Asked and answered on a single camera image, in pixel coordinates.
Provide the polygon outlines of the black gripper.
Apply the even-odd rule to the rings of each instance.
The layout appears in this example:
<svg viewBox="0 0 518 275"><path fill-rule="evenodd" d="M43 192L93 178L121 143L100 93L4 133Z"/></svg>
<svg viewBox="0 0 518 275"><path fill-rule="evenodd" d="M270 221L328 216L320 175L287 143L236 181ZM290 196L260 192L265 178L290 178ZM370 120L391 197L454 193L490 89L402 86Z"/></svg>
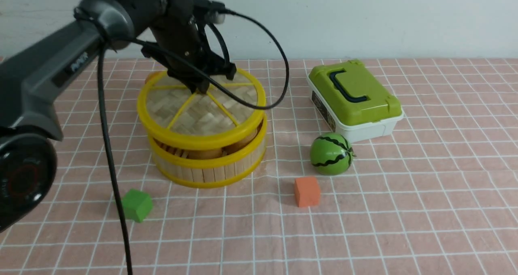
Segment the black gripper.
<svg viewBox="0 0 518 275"><path fill-rule="evenodd" d="M206 93L210 84L196 69L233 80L237 68L215 27L224 22L225 9L224 3L214 0L167 0L166 13L151 25L151 32L157 46L180 56L185 63L154 49L142 48L141 52L163 65L168 76L193 93Z"/></svg>

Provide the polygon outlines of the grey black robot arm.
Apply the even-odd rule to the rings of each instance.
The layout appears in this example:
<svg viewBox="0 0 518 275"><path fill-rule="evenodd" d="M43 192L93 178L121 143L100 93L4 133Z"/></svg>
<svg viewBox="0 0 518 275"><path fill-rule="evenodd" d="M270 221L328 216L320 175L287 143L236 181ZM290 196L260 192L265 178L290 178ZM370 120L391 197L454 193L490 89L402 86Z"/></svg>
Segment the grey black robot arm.
<svg viewBox="0 0 518 275"><path fill-rule="evenodd" d="M225 4L213 0L81 0L74 21L1 63L1 231L26 216L48 194L57 173L52 140L63 133L54 108L59 95L104 45L150 29L142 48L192 92L205 91L205 75L234 78L227 56L210 49L205 25L224 21Z"/></svg>

